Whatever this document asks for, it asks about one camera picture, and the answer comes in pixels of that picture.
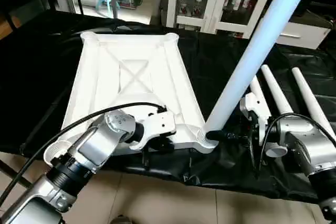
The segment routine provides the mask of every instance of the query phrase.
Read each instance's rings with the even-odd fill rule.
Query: cabinet handle
[[[301,36],[299,36],[299,35],[293,35],[293,34],[280,34],[280,36],[294,38],[294,39],[300,39],[301,38]]]

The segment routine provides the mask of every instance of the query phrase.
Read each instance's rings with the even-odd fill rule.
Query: white tube
[[[262,65],[261,71],[265,76],[266,82],[269,89],[271,90],[272,96],[280,114],[293,113],[292,107],[289,105],[284,93],[282,92],[269,67],[267,65]]]
[[[304,102],[307,105],[309,114],[316,122],[322,125],[325,130],[336,140],[336,135],[332,130],[328,119],[326,118],[324,112],[321,109],[321,106],[317,102],[313,92],[311,91],[308,83],[303,77],[299,68],[293,68],[292,73],[295,77],[295,80],[299,86],[300,92],[303,96]]]
[[[224,127],[300,0],[273,0],[214,106],[200,136]]]
[[[256,76],[253,77],[252,82],[250,83],[250,88],[252,93],[255,94],[257,99],[260,101],[264,110],[264,114],[266,115],[266,117],[269,118],[271,116],[271,112],[269,111],[266,99],[264,97],[264,93],[260,87],[258,78]]]

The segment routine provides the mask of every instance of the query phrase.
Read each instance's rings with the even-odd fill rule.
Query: table
[[[247,40],[229,36],[47,11],[0,41],[1,50],[10,52],[1,54],[0,114],[6,130],[0,138],[0,151],[29,157],[58,132],[82,49],[79,34],[84,30],[114,34],[179,34],[179,49],[204,118],[210,114],[248,44]],[[300,67],[335,127],[336,62],[333,55],[322,50],[275,45],[266,63],[293,110],[309,115],[289,71],[294,66]],[[266,99],[271,101],[262,76],[259,81]],[[269,106],[276,116],[275,104]],[[233,124],[240,115],[236,110],[227,125]],[[256,180],[247,149],[225,139],[207,155],[184,149],[173,153],[151,153],[147,159],[149,169],[143,166],[141,154],[112,157],[104,168],[175,180],[186,185],[317,202],[308,180],[302,174],[285,170],[286,160],[268,160]]]

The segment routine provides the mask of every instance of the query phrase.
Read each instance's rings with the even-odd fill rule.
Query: white tray
[[[195,148],[209,153],[215,143],[197,140],[204,119],[177,47],[176,34],[81,34],[84,46],[62,125],[109,106],[130,102],[166,105],[175,116],[175,148]],[[156,108],[135,106],[123,110],[144,120]],[[72,129],[59,141],[75,140],[92,121]],[[120,144],[115,155],[134,151]]]

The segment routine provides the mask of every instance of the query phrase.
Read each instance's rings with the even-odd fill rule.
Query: black connector
[[[47,178],[73,196],[78,195],[93,175],[69,154],[54,158],[51,163],[53,168],[46,174]]]

